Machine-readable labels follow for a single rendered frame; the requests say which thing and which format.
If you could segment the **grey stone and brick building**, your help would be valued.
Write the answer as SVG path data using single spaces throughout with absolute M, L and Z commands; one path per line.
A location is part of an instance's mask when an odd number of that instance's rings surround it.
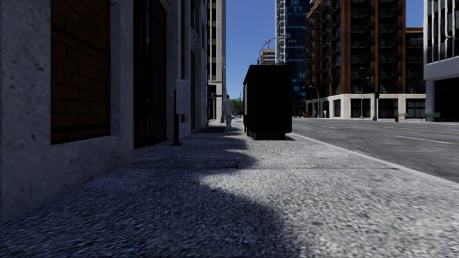
M 206 123 L 207 0 L 1 0 L 7 222 Z

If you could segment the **grey street lamp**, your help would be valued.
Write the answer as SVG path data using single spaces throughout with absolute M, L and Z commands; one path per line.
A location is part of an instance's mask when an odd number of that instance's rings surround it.
M 259 53 L 258 53 L 258 58 L 257 58 L 257 64 L 260 65 L 260 62 L 259 62 L 259 56 L 260 56 L 260 52 L 262 49 L 265 49 L 265 48 L 269 48 L 269 49 L 272 49 L 269 47 L 270 43 L 272 41 L 275 41 L 277 39 L 284 39 L 284 36 L 276 36 L 275 38 L 268 38 L 268 39 L 265 39 L 265 43 L 264 45 L 261 47 L 261 49 L 259 50 Z
M 320 93 L 319 89 L 316 86 L 309 85 L 311 89 L 314 89 L 316 91 L 316 100 L 317 100 L 317 106 L 316 106 L 316 118 L 320 118 Z

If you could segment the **pale concrete tower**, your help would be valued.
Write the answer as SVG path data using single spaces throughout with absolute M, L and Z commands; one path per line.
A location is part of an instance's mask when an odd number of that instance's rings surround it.
M 225 122 L 226 0 L 207 0 L 207 117 Z

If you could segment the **white concrete and glass building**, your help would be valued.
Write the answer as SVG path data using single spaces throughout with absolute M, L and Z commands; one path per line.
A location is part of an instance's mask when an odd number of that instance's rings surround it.
M 424 0 L 426 112 L 459 122 L 459 0 Z

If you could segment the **white box on a post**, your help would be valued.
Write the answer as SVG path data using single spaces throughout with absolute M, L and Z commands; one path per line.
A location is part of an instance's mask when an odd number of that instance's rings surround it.
M 190 81 L 177 79 L 174 91 L 174 129 L 172 146 L 180 146 L 179 142 L 179 117 L 190 112 Z

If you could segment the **red brick building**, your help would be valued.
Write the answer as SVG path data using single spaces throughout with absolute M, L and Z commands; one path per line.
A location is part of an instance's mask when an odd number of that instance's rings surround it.
M 306 16 L 307 114 L 422 118 L 423 29 L 406 26 L 406 0 L 312 0 Z

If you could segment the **person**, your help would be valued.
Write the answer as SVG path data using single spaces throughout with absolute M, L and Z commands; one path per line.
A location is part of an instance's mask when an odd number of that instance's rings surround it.
M 225 117 L 225 123 L 228 128 L 232 127 L 232 114 L 233 114 L 233 102 L 230 99 L 230 96 L 227 94 L 226 99 L 223 101 L 223 113 Z

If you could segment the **traffic light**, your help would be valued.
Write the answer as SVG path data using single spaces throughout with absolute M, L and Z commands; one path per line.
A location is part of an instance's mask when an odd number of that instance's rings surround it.
M 378 99 L 379 97 L 380 97 L 380 92 L 379 91 L 374 92 L 374 114 L 372 117 L 373 121 L 378 120 Z

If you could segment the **black bus shelter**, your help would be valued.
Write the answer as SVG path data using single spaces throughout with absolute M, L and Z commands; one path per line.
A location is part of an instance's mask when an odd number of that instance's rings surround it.
M 243 82 L 244 131 L 256 140 L 292 132 L 292 66 L 252 64 Z

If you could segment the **tan brick building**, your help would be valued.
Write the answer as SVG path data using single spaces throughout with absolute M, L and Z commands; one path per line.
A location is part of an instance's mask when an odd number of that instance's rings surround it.
M 259 56 L 261 65 L 273 65 L 276 62 L 275 49 L 262 49 Z

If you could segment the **glass tower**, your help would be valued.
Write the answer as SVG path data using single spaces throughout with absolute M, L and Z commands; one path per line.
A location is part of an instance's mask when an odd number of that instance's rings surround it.
M 305 40 L 306 15 L 311 0 L 275 0 L 275 62 L 290 65 L 292 75 L 292 114 L 306 110 Z

